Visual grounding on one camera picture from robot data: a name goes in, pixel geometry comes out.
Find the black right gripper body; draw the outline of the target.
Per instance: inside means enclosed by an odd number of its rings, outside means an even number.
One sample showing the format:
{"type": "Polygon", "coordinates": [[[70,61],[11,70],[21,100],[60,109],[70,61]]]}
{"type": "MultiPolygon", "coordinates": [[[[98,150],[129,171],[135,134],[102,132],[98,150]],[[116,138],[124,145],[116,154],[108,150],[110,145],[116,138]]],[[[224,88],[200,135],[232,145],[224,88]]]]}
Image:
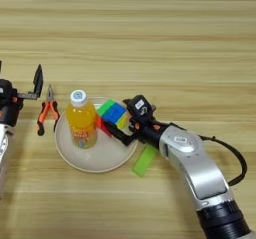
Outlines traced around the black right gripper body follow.
{"type": "Polygon", "coordinates": [[[125,136],[124,144],[126,146],[134,140],[139,140],[142,143],[158,147],[161,135],[167,128],[167,124],[157,121],[152,112],[143,115],[130,113],[129,122],[129,129],[132,134],[125,136]]]}

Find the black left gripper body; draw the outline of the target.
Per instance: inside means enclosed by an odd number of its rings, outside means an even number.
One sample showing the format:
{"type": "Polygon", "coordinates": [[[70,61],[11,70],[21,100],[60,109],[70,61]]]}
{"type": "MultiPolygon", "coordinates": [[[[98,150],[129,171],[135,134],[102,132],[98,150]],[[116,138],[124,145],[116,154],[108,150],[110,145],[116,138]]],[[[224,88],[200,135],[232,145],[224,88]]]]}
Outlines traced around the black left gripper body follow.
{"type": "Polygon", "coordinates": [[[19,112],[23,108],[23,101],[36,100],[37,94],[32,93],[18,93],[16,96],[12,96],[9,100],[0,100],[0,124],[7,124],[11,127],[15,127],[19,112]]]}

